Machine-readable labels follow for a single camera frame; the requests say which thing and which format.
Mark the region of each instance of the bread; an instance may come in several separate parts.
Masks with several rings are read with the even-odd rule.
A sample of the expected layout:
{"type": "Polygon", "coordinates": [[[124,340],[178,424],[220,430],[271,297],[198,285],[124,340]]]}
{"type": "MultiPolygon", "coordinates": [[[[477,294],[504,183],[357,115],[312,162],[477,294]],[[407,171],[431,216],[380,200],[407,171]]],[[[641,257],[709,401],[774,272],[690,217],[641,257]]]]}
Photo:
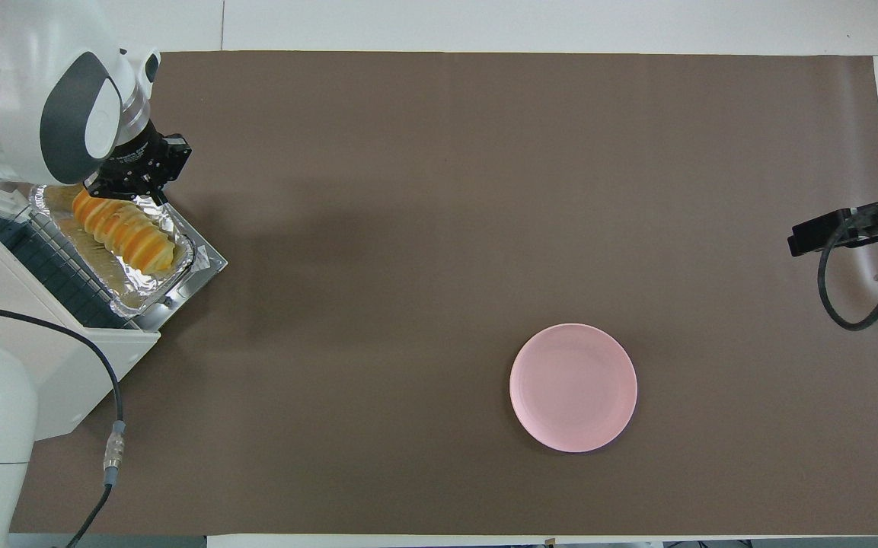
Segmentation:
{"type": "Polygon", "coordinates": [[[171,266],[174,242],[133,202],[94,198],[81,190],[73,199],[73,218],[109,252],[142,274],[171,266]]]}

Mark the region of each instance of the brown tablecloth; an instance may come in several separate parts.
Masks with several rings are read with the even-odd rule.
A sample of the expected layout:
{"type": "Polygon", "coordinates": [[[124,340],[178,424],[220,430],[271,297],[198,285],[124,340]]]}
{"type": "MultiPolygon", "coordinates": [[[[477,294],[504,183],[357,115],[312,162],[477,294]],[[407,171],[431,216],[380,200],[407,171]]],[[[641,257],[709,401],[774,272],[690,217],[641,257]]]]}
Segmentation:
{"type": "MultiPolygon", "coordinates": [[[[170,53],[153,111],[231,264],[126,377],[95,533],[878,534],[878,325],[784,240],[878,200],[871,59],[170,53]],[[509,406],[563,322],[637,368],[591,454],[509,406]]],[[[832,263],[864,312],[878,247],[832,263]]],[[[78,526],[111,416],[15,530],[78,526]]]]}

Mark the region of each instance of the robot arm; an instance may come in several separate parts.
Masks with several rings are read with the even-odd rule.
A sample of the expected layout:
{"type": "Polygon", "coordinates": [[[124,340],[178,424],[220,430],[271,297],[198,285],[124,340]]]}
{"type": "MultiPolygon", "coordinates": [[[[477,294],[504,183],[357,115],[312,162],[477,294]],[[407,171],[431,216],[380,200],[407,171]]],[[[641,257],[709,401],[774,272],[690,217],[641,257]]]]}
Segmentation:
{"type": "Polygon", "coordinates": [[[191,149],[150,121],[159,53],[104,21],[94,2],[0,0],[0,180],[161,204],[191,149]]]}

